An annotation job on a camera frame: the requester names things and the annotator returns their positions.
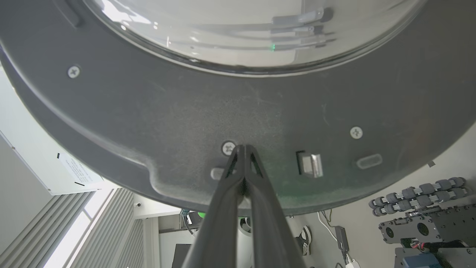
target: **white cable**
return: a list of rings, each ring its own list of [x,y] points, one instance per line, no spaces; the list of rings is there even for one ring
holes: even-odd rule
[[[330,235],[332,235],[332,238],[333,238],[336,242],[338,242],[336,236],[334,236],[334,234],[331,232],[331,230],[329,229],[329,227],[327,227],[327,225],[325,225],[325,224],[322,222],[322,220],[321,220],[321,214],[320,214],[319,212],[317,213],[317,217],[319,218],[319,221],[321,222],[321,224],[324,225],[324,227],[329,231]]]
[[[336,242],[338,242],[336,236],[334,236],[334,234],[331,232],[331,230],[329,229],[329,227],[327,227],[327,225],[325,225],[325,224],[322,222],[322,220],[321,220],[321,215],[320,215],[319,212],[317,213],[317,217],[319,218],[319,221],[321,222],[321,224],[324,225],[324,227],[329,231],[330,235],[332,235],[332,238],[333,238]],[[347,253],[347,261],[348,261],[349,263],[352,262],[352,259],[350,258],[350,255],[349,255],[348,253]]]

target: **window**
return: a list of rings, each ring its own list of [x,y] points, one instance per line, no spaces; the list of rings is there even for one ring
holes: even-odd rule
[[[104,201],[106,201],[110,193],[111,190],[99,190],[93,195],[93,197],[84,207],[84,210],[89,215],[89,217],[93,218],[96,215],[96,213],[102,207],[102,204],[104,204]]]
[[[72,264],[115,191],[116,189],[106,189],[94,193],[61,242],[56,246],[55,251],[43,266],[44,268],[62,268],[68,261],[68,266]]]

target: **gray plastic panel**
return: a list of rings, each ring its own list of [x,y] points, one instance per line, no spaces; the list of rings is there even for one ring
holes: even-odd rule
[[[2,1],[2,63],[71,154],[163,203],[206,211],[218,185],[210,172],[225,166],[230,140],[260,152],[285,214],[339,206],[426,165],[476,119],[471,0],[429,1],[393,40],[347,64],[259,79],[173,65],[116,35],[81,1],[69,6],[77,28],[53,1]],[[353,126],[361,139],[349,135]],[[299,174],[303,150],[321,155],[323,177]],[[382,164],[356,166],[373,154]],[[238,213],[249,216],[249,204]]]

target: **blue component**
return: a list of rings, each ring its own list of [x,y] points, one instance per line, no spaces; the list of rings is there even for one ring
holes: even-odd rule
[[[403,263],[405,268],[443,268],[431,253],[405,257]]]
[[[188,209],[180,210],[180,215],[182,215],[182,216],[187,216],[189,213],[190,213],[190,210],[188,210]]]

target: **screw head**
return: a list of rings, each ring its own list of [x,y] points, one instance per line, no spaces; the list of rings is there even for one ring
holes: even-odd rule
[[[353,128],[350,129],[350,136],[356,140],[360,139],[363,134],[364,132],[358,126],[354,126]]]
[[[68,69],[68,76],[70,78],[76,78],[79,76],[79,73],[81,73],[81,70],[79,69],[78,66],[71,66],[69,69]]]
[[[231,155],[231,152],[233,152],[233,149],[235,149],[236,145],[233,142],[225,142],[221,148],[221,151],[223,152],[224,155]]]

